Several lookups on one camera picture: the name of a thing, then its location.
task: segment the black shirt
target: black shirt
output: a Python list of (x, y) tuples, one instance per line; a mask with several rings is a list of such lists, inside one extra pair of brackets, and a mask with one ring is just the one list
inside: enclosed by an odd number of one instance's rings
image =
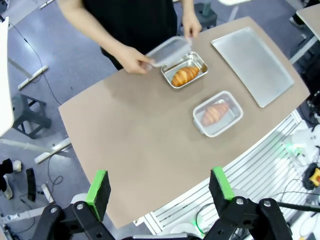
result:
[[(82, 1), (108, 33), (142, 54), (177, 34), (177, 15), (172, 0)], [(102, 52), (115, 64), (113, 57)]]

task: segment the black tube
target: black tube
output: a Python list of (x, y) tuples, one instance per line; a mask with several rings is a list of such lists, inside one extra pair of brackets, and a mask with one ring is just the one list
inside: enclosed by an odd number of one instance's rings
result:
[(299, 211), (305, 211), (305, 212), (315, 212), (320, 213), (320, 206), (317, 205), (296, 205), (296, 204), (290, 204), (290, 203), (284, 203), (278, 201), (278, 206), (287, 208), (287, 209), (295, 209)]

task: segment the yellow object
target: yellow object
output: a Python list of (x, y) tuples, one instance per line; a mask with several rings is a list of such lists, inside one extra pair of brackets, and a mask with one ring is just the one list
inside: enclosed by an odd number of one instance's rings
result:
[(316, 168), (314, 174), (309, 178), (311, 182), (317, 187), (320, 185), (320, 169)]

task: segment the person's left hand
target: person's left hand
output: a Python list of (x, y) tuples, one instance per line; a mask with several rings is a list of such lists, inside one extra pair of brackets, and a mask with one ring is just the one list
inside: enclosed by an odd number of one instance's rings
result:
[(196, 38), (202, 30), (202, 26), (194, 11), (183, 13), (182, 24), (185, 38)]

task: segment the bread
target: bread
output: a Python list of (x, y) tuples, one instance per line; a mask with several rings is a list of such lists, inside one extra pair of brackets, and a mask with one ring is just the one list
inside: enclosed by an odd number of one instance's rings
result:
[(187, 82), (193, 80), (199, 73), (199, 68), (196, 66), (186, 66), (180, 68), (172, 78), (172, 85), (180, 87)]
[(229, 110), (229, 104), (217, 103), (209, 106), (202, 117), (202, 125), (207, 127), (219, 122)]

